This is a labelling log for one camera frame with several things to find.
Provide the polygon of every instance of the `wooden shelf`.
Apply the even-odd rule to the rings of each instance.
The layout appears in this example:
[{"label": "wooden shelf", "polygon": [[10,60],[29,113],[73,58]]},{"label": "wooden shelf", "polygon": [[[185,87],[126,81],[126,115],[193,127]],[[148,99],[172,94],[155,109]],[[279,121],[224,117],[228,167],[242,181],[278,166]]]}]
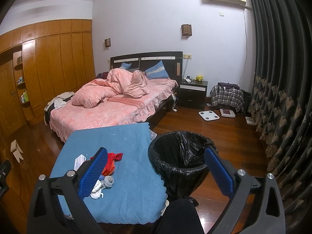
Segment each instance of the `wooden shelf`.
[{"label": "wooden shelf", "polygon": [[21,66],[23,63],[21,62],[21,63],[19,63],[19,64],[16,64],[15,66],[14,66],[14,68],[16,69],[18,66]]},{"label": "wooden shelf", "polygon": [[[20,102],[21,102],[21,101],[20,101]],[[28,102],[29,102],[29,101],[26,101],[26,102],[24,102],[24,103],[21,102],[21,104],[24,105],[24,104],[26,104],[26,103],[28,103]]]},{"label": "wooden shelf", "polygon": [[18,86],[21,86],[21,85],[23,85],[23,84],[25,84],[25,81],[22,82],[22,83],[20,83],[20,84],[16,84],[16,86],[18,87]]}]

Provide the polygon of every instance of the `metal screw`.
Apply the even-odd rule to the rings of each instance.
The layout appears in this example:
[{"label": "metal screw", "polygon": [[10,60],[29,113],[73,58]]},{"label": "metal screw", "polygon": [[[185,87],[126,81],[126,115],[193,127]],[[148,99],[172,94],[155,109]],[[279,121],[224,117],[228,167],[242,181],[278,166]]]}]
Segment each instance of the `metal screw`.
[{"label": "metal screw", "polygon": [[274,175],[272,173],[268,173],[267,176],[269,179],[274,179]]},{"label": "metal screw", "polygon": [[239,169],[239,170],[237,171],[237,173],[238,173],[238,175],[241,175],[241,176],[246,175],[246,172],[245,172],[243,169]]},{"label": "metal screw", "polygon": [[39,180],[44,180],[46,178],[46,175],[44,175],[44,174],[41,174],[40,176],[39,176]]},{"label": "metal screw", "polygon": [[68,171],[68,172],[67,172],[67,176],[68,176],[68,177],[72,177],[72,176],[74,176],[74,175],[75,175],[75,173],[76,173],[76,172],[75,172],[75,171],[73,171],[73,170]]}]

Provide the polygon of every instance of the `bed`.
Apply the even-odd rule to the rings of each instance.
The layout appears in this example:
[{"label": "bed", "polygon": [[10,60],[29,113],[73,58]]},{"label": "bed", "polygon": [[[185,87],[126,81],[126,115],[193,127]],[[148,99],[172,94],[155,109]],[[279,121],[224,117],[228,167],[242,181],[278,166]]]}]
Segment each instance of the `bed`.
[{"label": "bed", "polygon": [[[178,84],[182,80],[182,52],[153,52],[141,54],[129,54],[112,57],[111,69],[119,68],[124,63],[132,63],[131,68],[139,68],[145,71],[156,65],[160,60],[170,77]],[[69,100],[60,109],[54,109],[50,113],[49,125],[63,142],[75,131],[124,125],[148,121],[151,129],[171,109],[173,88],[161,84],[158,79],[148,81],[149,94],[138,99],[129,99],[120,94],[110,98],[104,103],[99,103],[93,108],[72,105]]]}]

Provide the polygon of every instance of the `plaid blanket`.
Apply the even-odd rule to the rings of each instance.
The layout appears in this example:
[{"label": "plaid blanket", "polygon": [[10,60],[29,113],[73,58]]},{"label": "plaid blanket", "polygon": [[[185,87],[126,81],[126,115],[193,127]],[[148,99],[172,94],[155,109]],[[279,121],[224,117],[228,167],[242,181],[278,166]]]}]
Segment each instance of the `plaid blanket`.
[{"label": "plaid blanket", "polygon": [[224,89],[215,85],[211,92],[211,104],[216,106],[218,104],[229,105],[236,108],[236,111],[244,110],[244,96],[242,90]]}]

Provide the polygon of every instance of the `black headboard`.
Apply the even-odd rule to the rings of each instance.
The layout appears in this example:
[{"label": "black headboard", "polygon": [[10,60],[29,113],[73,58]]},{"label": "black headboard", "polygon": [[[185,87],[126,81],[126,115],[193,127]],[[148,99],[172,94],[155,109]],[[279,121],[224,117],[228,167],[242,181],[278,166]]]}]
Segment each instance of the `black headboard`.
[{"label": "black headboard", "polygon": [[140,68],[145,71],[148,68],[156,65],[158,62],[163,61],[163,65],[172,80],[177,83],[182,81],[182,62],[183,52],[152,52],[141,54],[127,54],[110,58],[110,68],[119,68],[121,64],[132,63],[131,68]]}]

